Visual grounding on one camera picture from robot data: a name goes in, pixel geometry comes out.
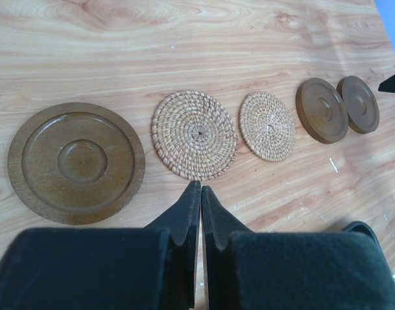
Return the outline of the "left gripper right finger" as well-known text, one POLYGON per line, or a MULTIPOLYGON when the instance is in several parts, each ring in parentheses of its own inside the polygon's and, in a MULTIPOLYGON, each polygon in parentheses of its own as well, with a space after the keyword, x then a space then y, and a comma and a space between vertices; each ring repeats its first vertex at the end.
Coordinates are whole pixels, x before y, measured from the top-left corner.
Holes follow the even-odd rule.
POLYGON ((395 283, 359 232, 253 232, 202 188, 208 309, 395 309, 395 283))

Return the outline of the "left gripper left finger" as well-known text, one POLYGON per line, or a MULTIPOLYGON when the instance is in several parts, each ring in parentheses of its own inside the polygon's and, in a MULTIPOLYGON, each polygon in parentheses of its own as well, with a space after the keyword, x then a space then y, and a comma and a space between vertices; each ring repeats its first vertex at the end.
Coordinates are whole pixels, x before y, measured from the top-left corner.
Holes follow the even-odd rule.
POLYGON ((143 228, 32 228, 0 260, 0 309, 191 309, 201 184, 143 228))

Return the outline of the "woven rattan coaster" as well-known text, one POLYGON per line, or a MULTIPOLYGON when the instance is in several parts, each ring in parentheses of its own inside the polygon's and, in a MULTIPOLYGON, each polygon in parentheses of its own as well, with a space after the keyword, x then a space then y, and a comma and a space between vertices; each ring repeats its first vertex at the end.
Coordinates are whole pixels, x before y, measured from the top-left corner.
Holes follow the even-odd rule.
POLYGON ((272 94, 246 96, 239 110, 239 128, 248 148, 265 161, 284 161, 294 150, 294 120, 288 107, 272 94))
POLYGON ((153 147, 162 163, 187 180, 220 176, 234 162, 239 135, 227 110, 212 96, 181 90, 156 106, 153 147))

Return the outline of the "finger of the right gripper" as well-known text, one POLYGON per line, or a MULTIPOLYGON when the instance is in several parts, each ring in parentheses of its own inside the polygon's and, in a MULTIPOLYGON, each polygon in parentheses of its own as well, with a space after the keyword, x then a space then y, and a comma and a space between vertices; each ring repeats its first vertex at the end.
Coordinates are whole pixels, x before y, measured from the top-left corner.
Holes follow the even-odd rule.
POLYGON ((380 92, 388 92, 395 94, 395 74, 379 84, 380 92))

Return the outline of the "dark wooden coaster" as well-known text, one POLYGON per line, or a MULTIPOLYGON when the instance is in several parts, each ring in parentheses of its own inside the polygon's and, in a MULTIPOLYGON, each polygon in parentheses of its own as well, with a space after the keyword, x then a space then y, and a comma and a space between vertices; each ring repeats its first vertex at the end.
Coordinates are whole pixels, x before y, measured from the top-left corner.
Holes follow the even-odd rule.
POLYGON ((7 157, 10 183, 37 215, 84 225, 121 211, 139 191, 145 154, 133 127, 90 103, 63 103, 28 119, 7 157))
POLYGON ((337 85, 348 113, 349 127, 359 134, 379 126, 379 107, 369 86, 357 76, 344 77, 337 85))
POLYGON ((346 136, 347 110, 339 92, 329 82, 313 77, 301 83, 295 105, 303 127, 315 140, 332 144, 346 136))

